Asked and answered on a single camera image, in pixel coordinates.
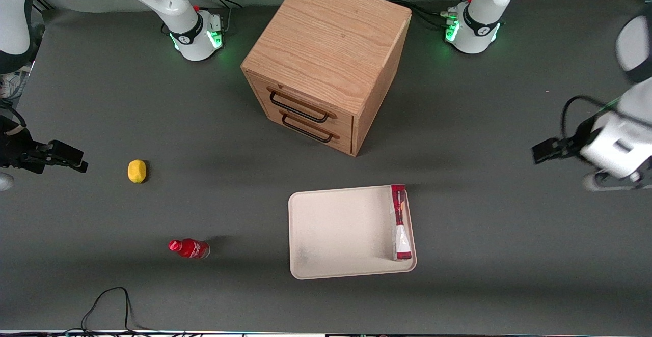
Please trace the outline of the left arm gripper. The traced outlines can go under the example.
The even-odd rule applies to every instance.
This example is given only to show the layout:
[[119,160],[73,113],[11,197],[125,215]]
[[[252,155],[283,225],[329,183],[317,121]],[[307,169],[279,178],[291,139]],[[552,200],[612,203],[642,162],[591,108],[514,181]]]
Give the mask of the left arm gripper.
[[643,181],[650,173],[650,142],[650,123],[609,112],[596,119],[580,153],[573,138],[551,137],[532,147],[533,163],[584,158],[614,179]]

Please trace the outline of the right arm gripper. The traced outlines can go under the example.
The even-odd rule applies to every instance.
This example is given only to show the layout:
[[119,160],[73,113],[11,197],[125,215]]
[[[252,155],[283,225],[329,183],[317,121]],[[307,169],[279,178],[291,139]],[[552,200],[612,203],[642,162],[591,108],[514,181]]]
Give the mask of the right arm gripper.
[[46,166],[67,167],[86,173],[88,163],[83,161],[84,152],[59,140],[49,142],[49,157],[44,158],[28,129],[11,119],[1,116],[1,167],[19,168],[42,174]]

